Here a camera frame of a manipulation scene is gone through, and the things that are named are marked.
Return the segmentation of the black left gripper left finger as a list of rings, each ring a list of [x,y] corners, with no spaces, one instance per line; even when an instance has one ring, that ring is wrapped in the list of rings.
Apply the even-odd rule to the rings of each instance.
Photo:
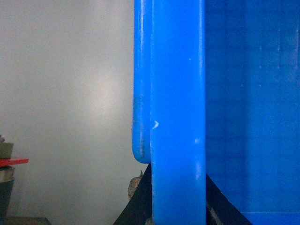
[[[145,172],[130,180],[127,189],[128,204],[115,220],[115,225],[152,225],[151,165]]]

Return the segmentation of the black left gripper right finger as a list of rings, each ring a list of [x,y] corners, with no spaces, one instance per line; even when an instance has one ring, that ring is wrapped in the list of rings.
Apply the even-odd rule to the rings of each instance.
[[[213,180],[206,175],[206,224],[251,225],[252,223],[229,202]]]

